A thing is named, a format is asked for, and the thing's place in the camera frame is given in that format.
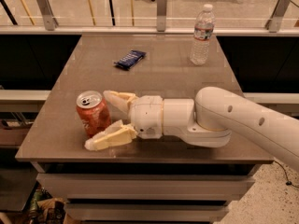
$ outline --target floor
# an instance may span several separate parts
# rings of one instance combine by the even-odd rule
[[[36,0],[25,0],[37,25],[43,25]],[[92,0],[93,24],[87,0],[50,0],[53,13],[61,26],[112,26],[108,0]],[[264,27],[277,0],[168,0],[167,27],[192,27],[200,7],[214,5],[216,27]],[[6,0],[19,25],[31,26],[19,0]],[[156,3],[134,0],[133,13],[130,0],[114,0],[117,26],[155,25]],[[299,18],[299,0],[292,0],[283,28],[295,28]],[[0,7],[0,29],[12,26]],[[299,174],[282,164],[294,185],[299,186]],[[239,201],[232,202],[230,213],[217,224],[299,224],[299,188],[287,186],[282,167],[274,162],[263,165],[254,175],[255,185]]]

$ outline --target yellow pole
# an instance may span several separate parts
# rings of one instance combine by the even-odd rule
[[[93,5],[92,5],[92,0],[88,0],[88,4],[90,6],[90,11],[92,14],[92,18],[93,18],[93,25],[95,25],[95,19],[94,19],[94,15],[93,15]]]
[[[25,9],[25,11],[26,11],[26,13],[27,13],[27,15],[28,15],[28,17],[29,17],[31,23],[32,23],[33,25],[36,25],[36,23],[35,23],[35,21],[34,21],[32,15],[31,15],[31,12],[30,12],[28,6],[26,5],[25,0],[21,0],[21,3],[22,3],[22,6],[24,7],[24,9]]]
[[[135,26],[133,0],[131,0],[132,25]]]

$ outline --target dark blue packet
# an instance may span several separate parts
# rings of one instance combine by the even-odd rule
[[[138,63],[145,56],[146,52],[140,50],[131,50],[126,56],[122,57],[115,64],[117,67],[128,71],[133,65]]]

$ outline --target red soda can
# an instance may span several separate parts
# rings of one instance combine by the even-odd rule
[[[106,100],[97,91],[85,91],[78,96],[77,112],[90,138],[111,124]]]

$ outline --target clear bottle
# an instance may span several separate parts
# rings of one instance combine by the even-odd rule
[[[196,18],[194,38],[190,53],[190,60],[196,65],[206,63],[209,39],[212,36],[215,23],[215,16],[212,9],[212,5],[205,4],[203,11],[200,12]]]

